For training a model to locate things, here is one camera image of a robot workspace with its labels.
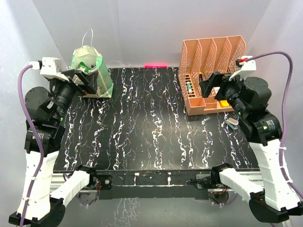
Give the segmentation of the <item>green paper bag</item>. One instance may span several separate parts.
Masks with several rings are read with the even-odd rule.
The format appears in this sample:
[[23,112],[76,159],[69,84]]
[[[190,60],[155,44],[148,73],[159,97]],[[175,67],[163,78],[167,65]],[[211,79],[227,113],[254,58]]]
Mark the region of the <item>green paper bag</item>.
[[114,88],[113,81],[107,69],[103,56],[92,46],[85,45],[84,39],[81,47],[74,50],[71,60],[71,70],[81,70],[85,74],[96,73],[97,91],[86,94],[87,98],[111,98]]

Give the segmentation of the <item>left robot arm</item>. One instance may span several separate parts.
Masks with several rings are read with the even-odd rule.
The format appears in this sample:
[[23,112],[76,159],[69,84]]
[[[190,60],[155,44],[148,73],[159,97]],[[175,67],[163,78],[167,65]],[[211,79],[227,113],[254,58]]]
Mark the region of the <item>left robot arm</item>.
[[51,190],[54,164],[65,132],[63,124],[75,96],[95,92],[97,75],[81,70],[67,70],[64,79],[49,79],[49,89],[34,87],[26,94],[18,90],[26,116],[26,177],[20,205],[9,216],[9,223],[18,227],[56,227],[70,201],[83,188],[98,184],[96,169],[81,165],[65,177],[56,190]]

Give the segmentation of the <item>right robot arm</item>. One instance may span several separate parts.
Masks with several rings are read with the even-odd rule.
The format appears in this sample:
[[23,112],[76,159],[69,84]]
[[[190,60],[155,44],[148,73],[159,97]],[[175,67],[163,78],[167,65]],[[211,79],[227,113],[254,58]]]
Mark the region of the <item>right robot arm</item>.
[[241,79],[230,74],[214,72],[199,82],[202,97],[209,97],[218,87],[215,99],[226,100],[239,116],[239,126],[257,159],[263,186],[240,175],[230,164],[215,166],[211,175],[200,183],[221,188],[227,186],[240,195],[254,217],[263,223],[281,223],[291,216],[303,214],[303,202],[289,186],[279,161],[282,128],[279,120],[267,110],[271,90],[258,77]]

